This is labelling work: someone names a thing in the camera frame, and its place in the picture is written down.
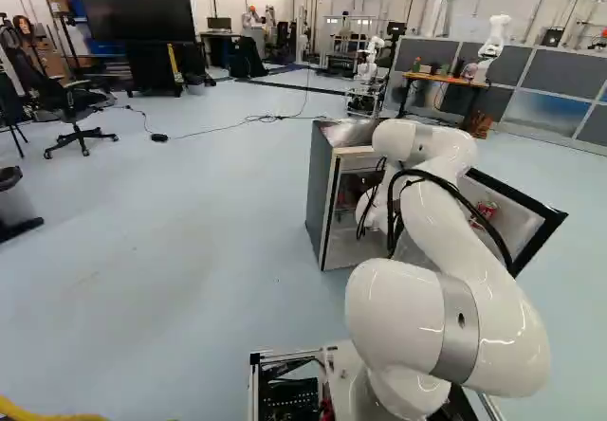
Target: desk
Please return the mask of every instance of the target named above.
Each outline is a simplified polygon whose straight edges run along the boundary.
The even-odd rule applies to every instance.
[[[205,39],[209,39],[211,49],[209,50],[210,62],[209,65],[215,65],[222,68],[228,68],[228,56],[230,55],[229,43],[232,39],[239,39],[241,34],[235,32],[220,32],[220,31],[206,31],[200,32],[200,42],[202,44],[202,55],[205,62],[207,61],[207,49],[205,46]]]
[[[466,80],[464,78],[454,78],[448,77],[446,75],[431,75],[429,73],[415,73],[415,72],[405,72],[402,74],[403,78],[406,79],[405,82],[405,90],[403,92],[402,101],[400,102],[400,107],[398,108],[398,117],[402,118],[405,115],[405,102],[407,101],[407,97],[409,96],[409,91],[411,89],[411,85],[413,82],[417,80],[428,80],[431,82],[445,82],[447,84],[457,84],[459,86],[468,86],[471,87],[474,91],[474,95],[470,100],[470,104],[468,107],[468,111],[464,116],[464,120],[460,125],[460,128],[465,129],[468,127],[469,121],[472,119],[472,109],[474,107],[474,103],[476,103],[476,99],[478,98],[478,94],[483,89],[488,89],[488,84],[484,82],[472,82],[470,80]]]

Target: white wall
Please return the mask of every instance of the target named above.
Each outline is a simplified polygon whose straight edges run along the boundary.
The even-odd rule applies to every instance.
[[[351,14],[366,14],[377,16],[380,0],[325,0],[333,1],[333,13],[341,14],[343,10]],[[422,10],[426,0],[414,0],[409,28],[419,28]],[[535,43],[542,29],[550,26],[561,26],[565,23],[567,15],[573,7],[575,0],[543,0],[537,18],[533,23],[527,37],[529,44]],[[585,20],[589,8],[596,0],[579,0],[572,21],[576,17]],[[533,9],[540,0],[454,0],[453,24],[451,26],[451,37],[462,40],[483,42],[488,34],[488,17],[492,14],[504,12],[512,17],[510,35],[514,41],[523,39],[525,29],[531,21]],[[433,0],[429,0],[424,12],[426,21],[432,12]],[[593,20],[598,23],[607,23],[607,5],[602,5],[595,13]],[[388,19],[405,21],[409,8],[409,0],[390,0],[388,8]]]

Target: office chair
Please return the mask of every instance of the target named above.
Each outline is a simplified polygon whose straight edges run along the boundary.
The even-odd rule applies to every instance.
[[[92,84],[89,80],[61,85],[59,83],[61,76],[48,77],[38,70],[22,49],[20,39],[15,37],[10,29],[6,30],[5,27],[3,29],[4,31],[0,31],[0,43],[2,43],[21,85],[28,92],[32,106],[35,109],[52,113],[60,121],[71,124],[74,129],[71,134],[59,135],[57,144],[45,149],[44,156],[46,159],[51,159],[53,151],[63,148],[72,141],[78,140],[83,156],[89,156],[90,153],[84,143],[85,138],[119,140],[116,134],[102,133],[101,127],[92,130],[81,130],[77,124],[78,121],[91,114],[113,105],[116,101],[113,96],[91,92]]]
[[[26,113],[23,109],[23,104],[15,90],[15,86],[9,78],[9,75],[4,71],[2,64],[0,63],[0,122],[9,127],[12,139],[17,146],[19,156],[24,158],[23,149],[19,144],[19,138],[15,131],[19,133],[25,143],[29,143],[28,139],[19,128],[19,122],[26,117]]]

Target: electrical cord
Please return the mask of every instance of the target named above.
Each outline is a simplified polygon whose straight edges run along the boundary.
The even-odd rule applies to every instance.
[[[382,157],[377,161],[376,172],[382,172],[385,168],[386,168],[386,157]],[[364,226],[364,222],[367,219],[367,214],[371,210],[371,207],[377,206],[375,204],[375,200],[376,200],[376,195],[377,195],[378,189],[379,189],[379,185],[376,184],[371,189],[371,194],[369,194],[369,191],[364,193],[365,195],[367,195],[367,199],[369,200],[369,202],[367,203],[367,206],[364,207],[362,215],[360,216],[360,220],[357,223],[357,240],[360,240],[360,238],[362,238],[362,236],[364,236],[364,234],[365,234],[366,227]]]
[[[506,269],[510,270],[512,268],[512,256],[510,255],[510,251],[508,250],[508,247],[507,247],[506,243],[504,242],[502,235],[497,231],[497,229],[495,229],[495,227],[493,227],[489,223],[487,218],[480,211],[478,211],[462,193],[459,192],[459,189],[457,189],[457,187],[455,185],[451,184],[449,181],[447,181],[446,179],[443,179],[442,177],[436,176],[435,174],[428,173],[423,170],[417,170],[417,169],[401,170],[400,172],[398,172],[397,174],[395,174],[393,176],[393,178],[390,180],[390,184],[388,185],[387,246],[388,246],[389,258],[392,258],[392,256],[394,255],[395,249],[396,249],[393,188],[394,188],[396,181],[402,176],[419,176],[419,177],[421,177],[421,179],[417,179],[416,181],[407,181],[405,183],[405,186],[401,189],[400,193],[398,194],[398,197],[400,197],[400,194],[402,193],[403,190],[405,190],[407,187],[410,187],[417,182],[431,181],[434,184],[438,185],[439,187],[441,187],[442,189],[444,189],[445,191],[450,193],[453,198],[455,198],[456,200],[459,200],[460,203],[462,203],[466,207],[466,209],[468,209],[470,211],[470,213],[472,215],[474,215],[476,220],[478,220],[479,225],[487,231],[488,235],[491,237],[491,239],[495,242],[497,248],[500,250],[500,253],[502,254],[502,258],[504,259],[504,264],[506,266]]]

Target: white robot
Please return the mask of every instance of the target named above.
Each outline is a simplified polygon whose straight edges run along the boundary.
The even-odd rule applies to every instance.
[[[247,32],[252,27],[261,27],[262,19],[257,14],[255,6],[248,6],[245,13],[242,14],[243,33]]]
[[[456,186],[476,159],[474,139],[389,119],[375,130],[373,148],[386,157],[385,175],[370,206],[370,192],[359,200],[357,220],[364,215],[365,227],[389,233],[393,176],[402,163],[421,171],[393,181],[392,192],[404,229],[439,270],[382,258],[354,270],[345,301],[352,342],[325,352],[336,366],[358,369],[335,380],[348,399],[336,407],[337,420],[424,420],[443,405],[450,382],[532,395],[550,371],[540,315],[452,194],[429,179]]]
[[[478,50],[481,61],[478,64],[470,64],[466,67],[468,75],[474,82],[485,82],[489,66],[502,54],[506,29],[510,21],[512,21],[512,18],[508,15],[493,15],[489,18],[491,24],[489,36],[485,44]]]
[[[366,49],[360,49],[359,54],[363,56],[364,62],[360,63],[357,67],[357,75],[355,80],[361,80],[363,82],[369,82],[376,77],[377,65],[376,56],[379,51],[384,48],[386,43],[383,39],[380,39],[376,35],[371,37],[369,45]]]

